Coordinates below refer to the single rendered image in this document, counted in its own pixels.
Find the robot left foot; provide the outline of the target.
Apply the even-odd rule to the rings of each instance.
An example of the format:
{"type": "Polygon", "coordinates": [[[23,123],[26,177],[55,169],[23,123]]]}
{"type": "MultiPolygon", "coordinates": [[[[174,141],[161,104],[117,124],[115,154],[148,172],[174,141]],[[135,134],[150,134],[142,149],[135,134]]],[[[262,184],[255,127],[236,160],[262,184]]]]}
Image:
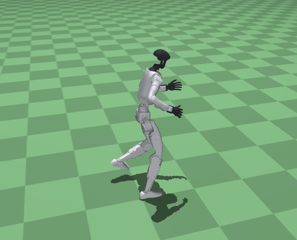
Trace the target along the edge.
{"type": "MultiPolygon", "coordinates": [[[[118,159],[119,160],[119,159],[118,159]]],[[[124,162],[120,162],[119,163],[119,161],[118,161],[117,159],[113,159],[111,162],[110,162],[110,164],[112,165],[112,166],[115,166],[115,167],[118,167],[118,168],[121,168],[121,169],[123,169],[123,170],[129,170],[129,166],[128,165],[126,165],[124,162]]]]}

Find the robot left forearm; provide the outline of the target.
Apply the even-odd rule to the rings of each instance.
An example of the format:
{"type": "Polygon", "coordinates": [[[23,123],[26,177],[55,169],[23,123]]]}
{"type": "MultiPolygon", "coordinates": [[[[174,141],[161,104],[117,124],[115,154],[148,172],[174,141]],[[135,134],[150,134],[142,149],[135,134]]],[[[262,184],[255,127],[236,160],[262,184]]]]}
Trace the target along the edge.
{"type": "Polygon", "coordinates": [[[166,86],[160,86],[158,92],[160,92],[160,91],[166,91],[166,90],[167,90],[167,89],[166,89],[166,86]]]}

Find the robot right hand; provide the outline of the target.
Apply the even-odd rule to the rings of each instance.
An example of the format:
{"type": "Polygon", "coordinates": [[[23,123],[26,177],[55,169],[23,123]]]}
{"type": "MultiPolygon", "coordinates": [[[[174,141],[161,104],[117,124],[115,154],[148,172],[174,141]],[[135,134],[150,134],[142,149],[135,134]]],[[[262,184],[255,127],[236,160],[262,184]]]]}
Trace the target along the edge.
{"type": "MultiPolygon", "coordinates": [[[[169,106],[171,106],[171,105],[169,105],[169,106]]],[[[172,112],[170,112],[170,111],[167,111],[168,113],[173,113],[175,116],[178,116],[178,118],[181,118],[181,116],[182,116],[182,111],[183,111],[183,109],[181,109],[181,108],[179,108],[181,105],[179,105],[179,106],[171,106],[171,107],[173,107],[173,109],[172,109],[172,112]]]]}

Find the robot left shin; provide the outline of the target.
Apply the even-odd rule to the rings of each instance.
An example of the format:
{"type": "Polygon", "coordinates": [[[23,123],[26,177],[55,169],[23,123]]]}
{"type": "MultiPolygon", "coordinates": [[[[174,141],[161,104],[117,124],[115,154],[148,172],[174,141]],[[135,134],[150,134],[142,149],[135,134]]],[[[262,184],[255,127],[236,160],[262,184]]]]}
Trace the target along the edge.
{"type": "Polygon", "coordinates": [[[129,151],[126,154],[124,154],[123,156],[118,158],[117,159],[118,163],[120,164],[120,163],[126,162],[130,159],[136,158],[136,157],[146,153],[147,151],[149,151],[149,150],[143,150],[141,147],[141,143],[136,144],[133,148],[129,149],[129,151]]]}

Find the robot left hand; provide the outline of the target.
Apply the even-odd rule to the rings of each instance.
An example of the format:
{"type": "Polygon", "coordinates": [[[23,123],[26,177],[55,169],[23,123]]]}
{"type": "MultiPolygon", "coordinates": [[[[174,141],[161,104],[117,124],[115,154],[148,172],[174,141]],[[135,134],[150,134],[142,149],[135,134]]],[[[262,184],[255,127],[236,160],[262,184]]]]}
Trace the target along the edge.
{"type": "MultiPolygon", "coordinates": [[[[175,79],[175,80],[171,81],[170,83],[168,83],[168,85],[167,84],[161,85],[161,87],[166,86],[165,91],[167,91],[167,90],[171,90],[171,91],[180,90],[181,91],[181,89],[178,89],[178,88],[182,88],[181,87],[182,84],[178,84],[178,83],[181,83],[181,82],[175,82],[175,81],[177,81],[177,80],[175,79]]],[[[162,92],[164,92],[164,91],[162,91],[162,92]]]]}

